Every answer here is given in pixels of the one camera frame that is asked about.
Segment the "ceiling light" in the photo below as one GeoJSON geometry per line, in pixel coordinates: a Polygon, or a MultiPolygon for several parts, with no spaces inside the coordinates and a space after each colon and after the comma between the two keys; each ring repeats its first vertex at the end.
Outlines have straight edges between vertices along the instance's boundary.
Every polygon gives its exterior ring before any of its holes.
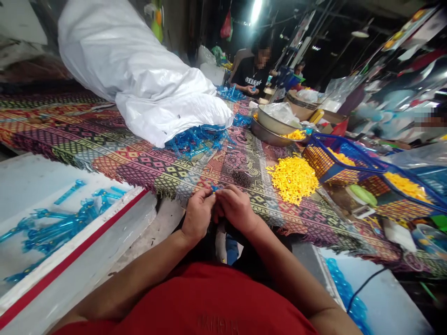
{"type": "Polygon", "coordinates": [[[354,37],[359,37],[359,38],[368,38],[369,37],[368,29],[369,29],[369,26],[373,20],[374,20],[374,18],[370,19],[368,24],[365,27],[363,27],[362,30],[357,30],[355,32],[352,32],[351,35],[354,37]]]}
{"type": "Polygon", "coordinates": [[[253,9],[251,10],[251,22],[255,23],[261,13],[262,0],[255,0],[253,3],[253,9]]]}

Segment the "red stripe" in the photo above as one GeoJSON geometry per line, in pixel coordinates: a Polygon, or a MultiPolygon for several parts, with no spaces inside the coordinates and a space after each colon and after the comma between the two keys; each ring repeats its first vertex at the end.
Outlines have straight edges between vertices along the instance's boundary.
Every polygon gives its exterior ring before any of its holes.
{"type": "Polygon", "coordinates": [[[77,247],[70,255],[60,262],[53,270],[35,284],[28,292],[26,292],[14,305],[12,305],[2,316],[0,316],[0,330],[2,330],[16,315],[21,312],[33,299],[35,299],[53,280],[55,280],[62,272],[64,272],[82,253],[87,250],[102,234],[104,234],[116,221],[118,221],[126,212],[132,208],[148,190],[143,190],[118,213],[105,222],[93,234],[91,234],[79,247],[77,247]]]}

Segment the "red shirt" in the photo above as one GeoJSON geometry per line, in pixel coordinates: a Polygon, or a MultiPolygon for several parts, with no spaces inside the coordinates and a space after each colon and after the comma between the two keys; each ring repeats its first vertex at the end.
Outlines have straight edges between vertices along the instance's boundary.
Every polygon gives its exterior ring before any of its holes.
{"type": "Polygon", "coordinates": [[[227,266],[193,263],[150,290],[121,322],[76,322],[55,335],[317,334],[287,299],[227,266]]]}

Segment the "person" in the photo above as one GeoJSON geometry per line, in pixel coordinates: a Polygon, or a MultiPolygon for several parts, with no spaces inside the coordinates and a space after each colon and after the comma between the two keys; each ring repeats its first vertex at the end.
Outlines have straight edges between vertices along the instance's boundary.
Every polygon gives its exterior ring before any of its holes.
{"type": "Polygon", "coordinates": [[[245,95],[259,97],[264,92],[270,74],[267,62],[271,56],[271,48],[271,38],[261,38],[259,42],[254,43],[251,48],[254,56],[240,60],[231,76],[230,84],[236,85],[236,89],[245,95]]]}
{"type": "Polygon", "coordinates": [[[228,79],[228,82],[230,85],[233,83],[233,77],[236,73],[237,69],[239,68],[239,64],[241,63],[241,60],[248,58],[248,57],[254,57],[255,55],[251,51],[251,48],[244,48],[240,49],[236,52],[236,55],[234,56],[233,66],[231,67],[231,74],[228,79]]]}
{"type": "Polygon", "coordinates": [[[211,192],[197,191],[178,230],[90,293],[49,334],[361,335],[253,212],[246,193],[234,185],[211,192]],[[243,235],[241,258],[252,247],[275,290],[218,262],[177,266],[210,235],[212,216],[243,235]]]}
{"type": "Polygon", "coordinates": [[[306,63],[304,61],[299,62],[298,65],[295,66],[295,74],[298,77],[303,77],[303,70],[305,66],[306,63]]]}
{"type": "MultiPolygon", "coordinates": [[[[299,62],[295,66],[295,75],[297,75],[298,77],[303,77],[303,69],[304,69],[305,66],[306,66],[306,63],[304,61],[299,62]]],[[[304,87],[299,82],[298,84],[293,86],[291,89],[296,90],[296,91],[300,91],[300,90],[304,89],[304,87]]]]}

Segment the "table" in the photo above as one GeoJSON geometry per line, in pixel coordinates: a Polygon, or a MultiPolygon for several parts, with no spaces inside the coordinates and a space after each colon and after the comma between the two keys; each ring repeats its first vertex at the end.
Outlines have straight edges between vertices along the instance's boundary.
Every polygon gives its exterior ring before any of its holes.
{"type": "MultiPolygon", "coordinates": [[[[153,148],[131,133],[119,111],[90,91],[77,93],[0,97],[0,141],[17,149],[42,154],[107,177],[142,186],[163,197],[188,199],[194,191],[211,184],[234,183],[235,169],[247,171],[253,183],[245,188],[254,211],[285,235],[301,234],[304,241],[375,263],[396,271],[423,269],[424,275],[447,277],[447,262],[423,251],[408,255],[376,233],[379,226],[366,221],[346,225],[318,194],[302,200],[299,207],[282,201],[265,168],[278,158],[298,152],[297,147],[278,148],[258,140],[249,129],[231,127],[234,144],[221,151],[179,159],[174,152],[153,148]],[[30,117],[43,116],[43,123],[30,117]]],[[[248,114],[248,101],[231,104],[235,113],[248,114]]]]}

